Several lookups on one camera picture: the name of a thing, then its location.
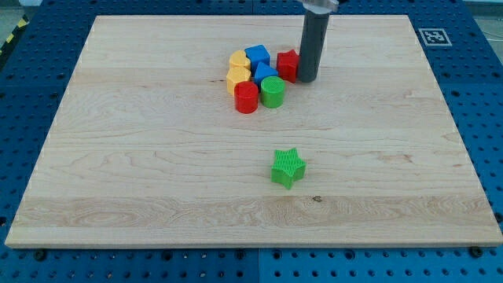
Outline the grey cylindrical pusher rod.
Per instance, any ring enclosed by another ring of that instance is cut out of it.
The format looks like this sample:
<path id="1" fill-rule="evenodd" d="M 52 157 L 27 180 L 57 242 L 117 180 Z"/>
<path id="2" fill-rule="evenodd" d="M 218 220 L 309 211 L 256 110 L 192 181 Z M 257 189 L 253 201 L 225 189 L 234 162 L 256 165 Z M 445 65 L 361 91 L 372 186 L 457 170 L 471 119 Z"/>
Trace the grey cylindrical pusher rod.
<path id="1" fill-rule="evenodd" d="M 310 10 L 304 15 L 297 73 L 303 83 L 311 83 L 318 76 L 329 16 L 330 13 L 317 14 Z"/>

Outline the silver metal rod mount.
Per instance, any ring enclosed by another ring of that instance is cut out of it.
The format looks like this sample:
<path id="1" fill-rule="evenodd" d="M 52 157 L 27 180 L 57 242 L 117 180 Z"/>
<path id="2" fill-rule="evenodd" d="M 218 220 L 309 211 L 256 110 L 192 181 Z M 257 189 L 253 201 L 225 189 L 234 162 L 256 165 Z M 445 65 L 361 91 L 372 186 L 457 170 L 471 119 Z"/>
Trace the silver metal rod mount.
<path id="1" fill-rule="evenodd" d="M 298 0 L 303 7 L 312 13 L 326 14 L 337 12 L 339 9 L 338 0 Z"/>

